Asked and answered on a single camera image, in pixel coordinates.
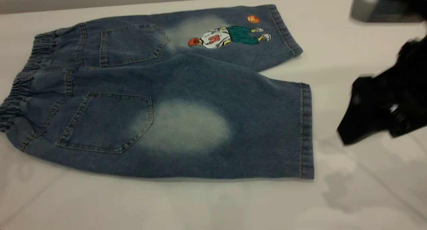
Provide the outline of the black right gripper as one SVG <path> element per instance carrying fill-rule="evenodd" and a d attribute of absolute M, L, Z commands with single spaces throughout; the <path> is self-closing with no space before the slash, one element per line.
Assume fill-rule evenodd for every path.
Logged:
<path fill-rule="evenodd" d="M 352 83 L 348 108 L 337 128 L 344 146 L 383 131 L 397 138 L 426 126 L 426 60 L 426 38 L 401 47 L 394 66 L 375 77 L 385 97 L 382 105 L 376 102 L 373 77 L 358 77 Z"/>

